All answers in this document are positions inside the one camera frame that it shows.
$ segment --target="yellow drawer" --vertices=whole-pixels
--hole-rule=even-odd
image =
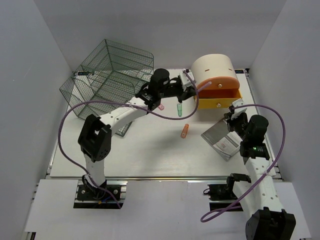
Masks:
[[[217,108],[228,108],[231,104],[238,99],[242,98],[242,95],[239,89],[233,89],[232,94],[226,94],[226,98],[222,97],[220,93],[212,94],[210,98],[208,98],[208,94],[206,98],[199,99],[199,109],[217,109]]]

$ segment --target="gray wall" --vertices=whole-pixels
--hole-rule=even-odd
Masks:
[[[320,1],[287,0],[251,70],[258,103],[279,110],[286,123],[280,171],[292,181],[312,239],[320,239]],[[268,129],[277,152],[282,130],[272,113]]]
[[[0,238],[20,240],[66,110],[59,86],[71,74],[32,0],[1,1],[0,73]]]
[[[235,68],[257,56],[285,0],[34,0],[74,70],[107,38],[150,51],[156,67],[186,68],[209,53]]]

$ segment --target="wire basket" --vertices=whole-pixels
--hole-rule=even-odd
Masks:
[[[152,53],[105,39],[60,87],[60,91],[70,107],[93,100],[124,104],[150,81],[153,72]],[[104,103],[89,103],[73,111],[85,120],[91,114],[99,116],[116,108]],[[131,122],[116,134],[123,137],[130,125]]]

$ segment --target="metal wire rack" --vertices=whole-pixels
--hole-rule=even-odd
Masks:
[[[145,82],[150,81],[153,72],[152,53],[105,39],[60,87],[60,91],[71,107],[90,100],[127,103]],[[90,103],[76,108],[74,113],[86,119],[91,114],[99,116],[116,108]],[[123,137],[130,125],[116,134]]]

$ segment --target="pink eraser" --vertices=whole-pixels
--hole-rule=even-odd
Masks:
[[[163,109],[165,109],[165,106],[163,106],[162,104],[160,104],[160,105],[158,106],[158,109],[160,109],[160,110],[162,111]]]

